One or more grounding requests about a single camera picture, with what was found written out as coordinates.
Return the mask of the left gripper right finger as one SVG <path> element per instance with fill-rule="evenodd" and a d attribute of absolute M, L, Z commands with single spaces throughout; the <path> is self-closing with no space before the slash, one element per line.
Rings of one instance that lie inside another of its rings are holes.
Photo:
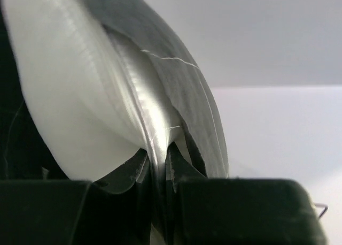
<path fill-rule="evenodd" d="M 315 205 L 289 179 L 208 178 L 176 144 L 166 159 L 167 244 L 327 244 Z"/>

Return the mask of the white pillow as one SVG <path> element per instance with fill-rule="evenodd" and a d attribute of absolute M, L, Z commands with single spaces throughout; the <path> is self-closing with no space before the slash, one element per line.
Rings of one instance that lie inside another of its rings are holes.
<path fill-rule="evenodd" d="M 60 168 L 96 181 L 146 150 L 152 222 L 170 244 L 166 159 L 181 120 L 149 55 L 121 30 L 148 9 L 142 0 L 2 0 L 26 105 Z"/>

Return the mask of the dark grey checked pillowcase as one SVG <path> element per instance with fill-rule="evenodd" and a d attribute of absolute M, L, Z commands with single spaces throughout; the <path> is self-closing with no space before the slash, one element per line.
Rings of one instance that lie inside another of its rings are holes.
<path fill-rule="evenodd" d="M 144 0 L 84 0 L 107 28 L 131 39 L 148 56 L 171 104 L 181 117 L 195 166 L 211 178 L 226 178 L 226 140 L 216 101 L 184 43 Z"/>

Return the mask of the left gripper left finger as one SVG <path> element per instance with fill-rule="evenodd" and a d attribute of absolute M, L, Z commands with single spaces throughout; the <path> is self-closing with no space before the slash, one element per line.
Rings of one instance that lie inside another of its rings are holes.
<path fill-rule="evenodd" d="M 145 150 L 96 182 L 1 182 L 1 244 L 149 244 Z"/>

